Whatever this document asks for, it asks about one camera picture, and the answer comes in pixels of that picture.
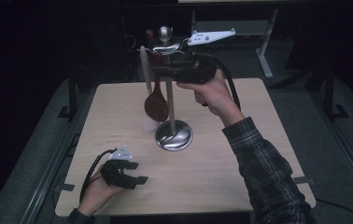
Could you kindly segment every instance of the brown spoon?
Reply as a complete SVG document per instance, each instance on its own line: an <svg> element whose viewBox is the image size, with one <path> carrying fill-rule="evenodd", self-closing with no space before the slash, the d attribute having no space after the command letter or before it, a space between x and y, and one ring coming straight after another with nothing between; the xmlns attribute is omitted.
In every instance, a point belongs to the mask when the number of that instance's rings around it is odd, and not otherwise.
<svg viewBox="0 0 353 224"><path fill-rule="evenodd" d="M166 121L168 118L168 104L162 96L159 77L155 78L153 93L145 101L145 111L151 119L158 122Z"/></svg>

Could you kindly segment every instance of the wooden table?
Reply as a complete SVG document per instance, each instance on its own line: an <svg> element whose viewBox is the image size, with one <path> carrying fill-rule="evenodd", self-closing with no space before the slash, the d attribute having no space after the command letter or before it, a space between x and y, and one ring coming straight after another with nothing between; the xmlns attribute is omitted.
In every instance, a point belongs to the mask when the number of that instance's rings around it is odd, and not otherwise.
<svg viewBox="0 0 353 224"><path fill-rule="evenodd" d="M289 161L293 177L304 176L280 119L262 81L235 79L235 87L246 116L251 116L264 138L270 140ZM193 92L174 85L176 119L193 129L193 141L178 152L159 148L153 133L145 133L145 83L105 84L98 87L84 125L56 214L66 217L78 206L83 180L96 156L126 145L139 162L132 176L149 177L145 185L112 198L96 215L129 216L241 212L252 210L247 188L238 173L238 163L221 132L220 119L194 101ZM165 95L165 84L162 82ZM316 201L308 184L299 184L311 206Z"/></svg>

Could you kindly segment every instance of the plaid shirt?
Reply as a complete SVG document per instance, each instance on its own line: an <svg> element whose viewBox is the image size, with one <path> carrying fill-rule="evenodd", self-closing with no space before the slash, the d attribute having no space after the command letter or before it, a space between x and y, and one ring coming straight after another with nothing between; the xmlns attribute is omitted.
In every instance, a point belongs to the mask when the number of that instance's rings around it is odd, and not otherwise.
<svg viewBox="0 0 353 224"><path fill-rule="evenodd" d="M288 162L263 139L252 118L224 128L247 185L256 223L315 223Z"/></svg>

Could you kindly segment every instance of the gray carpet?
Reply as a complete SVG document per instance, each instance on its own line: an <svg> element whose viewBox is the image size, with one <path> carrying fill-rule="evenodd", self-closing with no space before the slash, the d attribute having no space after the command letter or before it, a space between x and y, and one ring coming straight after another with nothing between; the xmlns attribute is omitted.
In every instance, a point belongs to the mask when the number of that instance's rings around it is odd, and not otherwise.
<svg viewBox="0 0 353 224"><path fill-rule="evenodd" d="M236 39L234 42L230 46L215 46L208 50L212 50L213 55L225 63L234 77L259 77L266 85L272 85L296 72L285 70L293 44L290 40L274 41L269 45L266 55L275 75L271 80L263 77L254 51L260 40ZM306 80L307 77L304 77L283 90L270 90L270 96L306 176L316 182L311 185L315 197L353 209L353 173L346 162L346 156L332 135L328 121L324 119L322 110L315 103L317 96L303 88ZM51 177L52 183L47 197L38 216L33 220L35 223L63 222L62 218L54 215L54 204L59 195L57 186L64 181L73 154L73 147L68 151L69 144L73 141L72 136L81 132L93 96L94 91L90 94L78 93L79 115L72 122L68 122L67 119L57 118L59 111L68 101L66 81L54 93L0 194L0 223L21 223L57 146L63 146L63 155L66 155L66 152L69 154L65 156L56 176ZM353 95L338 79L335 81L334 101L342 105L350 116L349 119L338 119L334 124L343 132L353 148ZM353 223L352 213L325 203L318 203L313 209L313 215L318 223ZM109 223L109 219L98 217L97 223Z"/></svg>

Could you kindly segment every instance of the floor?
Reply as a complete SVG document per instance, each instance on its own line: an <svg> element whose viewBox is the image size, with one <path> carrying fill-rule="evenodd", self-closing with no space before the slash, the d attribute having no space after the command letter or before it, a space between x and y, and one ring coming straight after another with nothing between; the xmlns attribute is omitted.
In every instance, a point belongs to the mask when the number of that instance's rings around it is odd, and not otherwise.
<svg viewBox="0 0 353 224"><path fill-rule="evenodd" d="M269 44L266 57L275 75L273 79L264 78L256 57L255 48L261 44L260 38L234 38L205 50L219 58L233 77L258 77L270 87L298 72L285 68L293 43L292 38L287 38L274 39ZM136 71L138 76L132 76L130 81L143 81L139 63ZM64 221L54 214L54 207L95 88L77 90L76 115L72 119L59 118L61 109L69 104L68 79L66 74L63 76L0 193L0 223ZM350 159L353 154L353 93L340 79L334 81L334 104L341 105L349 118L329 121L321 108L324 89L308 91L304 85L309 77L305 76L286 88L268 91L318 199L313 209L314 217L318 223L353 223L353 161ZM227 220L234 223L231 217L225 217L221 222L227 223ZM108 217L97 218L97 223L109 222Z"/></svg>

